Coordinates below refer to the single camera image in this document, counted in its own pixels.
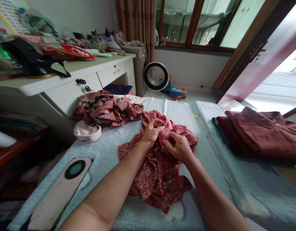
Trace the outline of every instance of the mattress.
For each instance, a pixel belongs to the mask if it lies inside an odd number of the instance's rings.
[[[296,230],[296,190],[268,162],[235,156],[212,123],[212,117],[225,116],[213,103],[146,99],[144,110],[158,110],[175,124],[188,127],[198,138],[195,156],[227,197],[246,217],[268,230]],[[104,128],[94,143],[75,141],[53,170],[22,206],[8,229],[18,231],[46,195],[72,158],[92,158],[91,167],[66,207],[56,227],[119,162],[118,146],[129,142],[139,132],[141,121],[122,127]],[[194,182],[185,165],[180,174]],[[128,196],[113,225],[113,230],[204,230],[195,188],[184,193],[168,214],[144,203],[140,196]]]

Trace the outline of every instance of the finger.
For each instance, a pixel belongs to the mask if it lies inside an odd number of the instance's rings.
[[[175,151],[175,148],[174,148],[174,147],[171,145],[171,143],[169,143],[167,140],[163,140],[163,143],[164,143],[166,149],[167,149],[170,153],[172,153],[172,152]]]
[[[178,142],[178,140],[180,139],[180,135],[179,134],[177,134],[177,133],[175,133],[175,132],[170,132],[170,133],[168,133],[168,135],[167,135],[167,138],[174,138],[174,140],[176,141],[176,142]]]
[[[160,120],[160,119],[155,119],[154,121],[155,121],[156,123],[159,123],[159,124],[164,123],[164,121],[163,121],[163,120]]]
[[[164,130],[164,126],[160,126],[160,127],[157,127],[157,128],[155,128],[155,131],[159,134],[161,131],[163,131]]]
[[[156,123],[155,120],[150,121],[150,124],[155,124],[155,123]]]

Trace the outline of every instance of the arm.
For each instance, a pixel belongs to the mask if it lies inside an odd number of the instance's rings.
[[[252,230],[242,214],[194,156],[186,137],[174,132],[170,132],[168,137],[175,140],[175,147],[167,140],[164,140],[164,144],[167,150],[189,170],[209,229]]]
[[[154,128],[156,123],[163,121],[156,119],[148,124],[141,141],[84,198],[59,231],[111,229],[148,151],[164,129]]]

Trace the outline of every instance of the wooden window frame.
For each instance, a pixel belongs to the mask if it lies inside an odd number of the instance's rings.
[[[160,31],[159,31],[160,43],[163,42],[161,39],[162,39],[165,1],[166,0],[162,0],[162,6],[161,6]],[[166,42],[166,47],[175,47],[175,48],[182,48],[182,49],[193,49],[193,50],[232,54],[235,51],[234,48],[221,47],[220,44],[223,41],[223,39],[226,35],[226,32],[229,28],[229,25],[232,22],[241,2],[242,2],[242,0],[237,0],[236,4],[234,6],[234,9],[232,10],[232,13],[230,14],[230,16],[224,26],[224,29],[221,33],[221,36],[220,36],[216,46],[212,47],[212,46],[203,46],[203,45],[192,44],[192,41],[193,41],[193,38],[194,38],[194,35],[196,32],[196,28],[197,28],[197,25],[198,25],[198,22],[200,19],[201,10],[202,10],[203,4],[204,4],[204,0],[196,0],[195,6],[193,9],[193,13],[192,13],[192,17],[191,17],[191,21],[190,21],[190,25],[189,25],[189,29],[187,31],[185,43]]]

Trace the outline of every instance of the forearm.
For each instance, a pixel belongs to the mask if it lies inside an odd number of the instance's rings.
[[[88,218],[87,222],[91,222],[91,225],[86,230],[95,230],[96,226],[99,230],[110,230],[149,149],[147,144],[139,142],[78,205],[63,223],[62,230],[83,230],[83,223],[86,223],[83,222],[86,219],[83,214],[94,218]],[[80,218],[81,226],[77,227],[76,220]],[[102,221],[102,227],[98,221],[97,225],[93,224],[96,218]]]
[[[185,165],[194,180],[202,212],[210,230],[252,230],[196,157],[189,159]]]

